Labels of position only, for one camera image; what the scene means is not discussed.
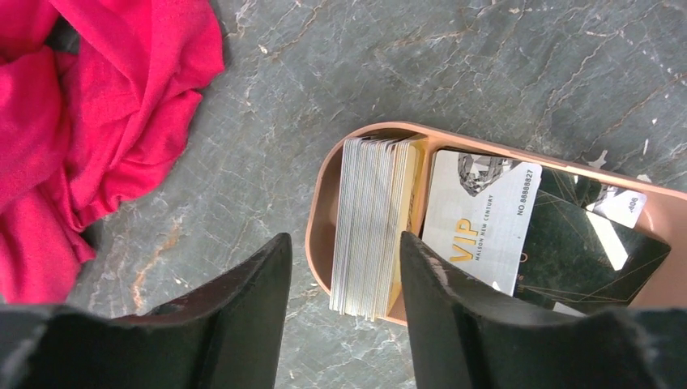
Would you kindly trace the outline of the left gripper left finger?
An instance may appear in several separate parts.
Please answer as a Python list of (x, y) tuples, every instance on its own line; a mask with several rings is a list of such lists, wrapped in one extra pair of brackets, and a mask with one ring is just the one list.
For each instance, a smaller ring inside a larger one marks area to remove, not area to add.
[(4, 388), (271, 388), (292, 274), (292, 240), (145, 315), (66, 305), (1, 308)]

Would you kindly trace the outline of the silver VIP card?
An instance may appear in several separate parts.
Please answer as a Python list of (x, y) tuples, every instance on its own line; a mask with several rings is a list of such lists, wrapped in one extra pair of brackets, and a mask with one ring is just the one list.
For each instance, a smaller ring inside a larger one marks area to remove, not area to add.
[(468, 275), (513, 295), (542, 171), (506, 157), (437, 151), (422, 241)]

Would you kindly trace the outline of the pink oval card tray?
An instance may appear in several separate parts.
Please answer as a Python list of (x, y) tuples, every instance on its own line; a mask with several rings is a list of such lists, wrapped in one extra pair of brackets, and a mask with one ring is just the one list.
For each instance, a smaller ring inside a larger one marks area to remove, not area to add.
[[(514, 157), (526, 162), (541, 163), (548, 168), (566, 173), (579, 173), (585, 177), (599, 179), (606, 184), (617, 184), (645, 194), (648, 203), (643, 208), (635, 228), (639, 232), (647, 233), (650, 237), (668, 243), (672, 251), (664, 264), (631, 299), (630, 305), (635, 308), (684, 308), (686, 306), (686, 194), (684, 192), (666, 189), (637, 178), (411, 122), (380, 122), (352, 132), (354, 137), (377, 134), (421, 135), (428, 142), (429, 152), (435, 152), (442, 147), (452, 147), (469, 152)], [(338, 142), (322, 163), (305, 234), (305, 255), (310, 270), (326, 293), (331, 291), (343, 145), (342, 142)]]

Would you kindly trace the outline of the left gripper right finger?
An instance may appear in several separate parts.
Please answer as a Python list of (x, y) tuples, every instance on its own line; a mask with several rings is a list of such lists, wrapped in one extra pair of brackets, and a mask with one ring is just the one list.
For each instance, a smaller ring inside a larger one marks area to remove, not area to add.
[(683, 309), (546, 310), (469, 276), (407, 232), (400, 262), (419, 388), (686, 385)]

